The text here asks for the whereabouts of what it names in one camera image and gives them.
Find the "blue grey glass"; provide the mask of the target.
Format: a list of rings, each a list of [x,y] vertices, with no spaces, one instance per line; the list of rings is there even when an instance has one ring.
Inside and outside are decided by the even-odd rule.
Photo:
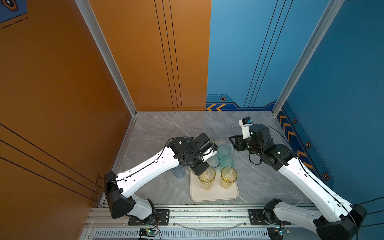
[[[172,168],[173,174],[175,175],[176,178],[181,179],[185,176],[186,171],[185,171],[185,166],[179,165],[175,168]]]
[[[221,161],[217,155],[214,155],[207,160],[207,163],[216,170],[220,166]]]

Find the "clear ribbed glass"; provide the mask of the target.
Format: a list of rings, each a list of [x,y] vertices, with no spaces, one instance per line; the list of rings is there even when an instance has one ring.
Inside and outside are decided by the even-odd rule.
[[[225,139],[217,139],[217,140],[215,141],[215,143],[216,143],[217,145],[222,145],[222,144],[227,144],[228,141],[225,140]]]

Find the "amber glass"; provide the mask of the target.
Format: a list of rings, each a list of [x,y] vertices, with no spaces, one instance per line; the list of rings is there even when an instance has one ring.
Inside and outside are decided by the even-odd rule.
[[[216,178],[216,171],[212,167],[208,167],[202,174],[198,176],[200,182],[203,184],[205,190],[210,190]]]
[[[221,187],[223,189],[230,188],[237,180],[238,173],[232,167],[225,167],[221,170]]]

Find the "teal frosted glass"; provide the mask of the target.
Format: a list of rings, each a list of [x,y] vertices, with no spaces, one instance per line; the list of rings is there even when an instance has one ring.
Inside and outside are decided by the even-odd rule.
[[[231,147],[227,144],[220,144],[218,146],[218,152],[217,152],[217,156],[221,159],[221,158],[226,158],[227,156],[229,156],[231,154]]]
[[[234,165],[235,165],[235,161],[234,161],[234,159],[230,155],[223,156],[222,158],[220,158],[220,161],[221,161],[220,162],[220,166],[221,166],[222,169],[226,168],[226,167],[233,168]]]

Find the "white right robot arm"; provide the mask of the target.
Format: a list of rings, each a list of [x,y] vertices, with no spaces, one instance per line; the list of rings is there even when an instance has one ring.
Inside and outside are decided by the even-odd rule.
[[[359,229],[368,214],[362,205],[353,205],[342,198],[314,175],[289,147],[275,144],[267,126],[254,124],[250,118],[241,119],[239,125],[242,134],[229,138],[234,149],[259,156],[261,163],[285,176],[317,207],[311,211],[272,199],[264,206],[267,223],[289,222],[314,232],[322,240],[359,237]]]

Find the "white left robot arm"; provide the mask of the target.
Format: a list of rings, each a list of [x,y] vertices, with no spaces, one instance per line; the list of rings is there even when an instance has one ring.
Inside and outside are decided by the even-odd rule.
[[[175,137],[141,164],[121,173],[108,172],[103,180],[111,217],[136,217],[144,224],[152,223],[158,216],[157,210],[150,199],[138,197],[136,191],[178,166],[188,166],[200,176],[210,166],[207,160],[217,151],[218,146],[204,133],[197,137]]]

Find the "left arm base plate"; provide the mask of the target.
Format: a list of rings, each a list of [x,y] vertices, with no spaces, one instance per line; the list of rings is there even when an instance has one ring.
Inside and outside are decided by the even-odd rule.
[[[169,209],[158,209],[154,214],[149,215],[144,220],[140,220],[138,217],[130,217],[129,226],[167,226],[170,219]]]

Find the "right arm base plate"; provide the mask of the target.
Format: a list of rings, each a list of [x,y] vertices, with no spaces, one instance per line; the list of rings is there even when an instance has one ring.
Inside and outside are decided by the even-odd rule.
[[[291,225],[290,222],[280,221],[272,210],[249,209],[248,210],[251,225]]]

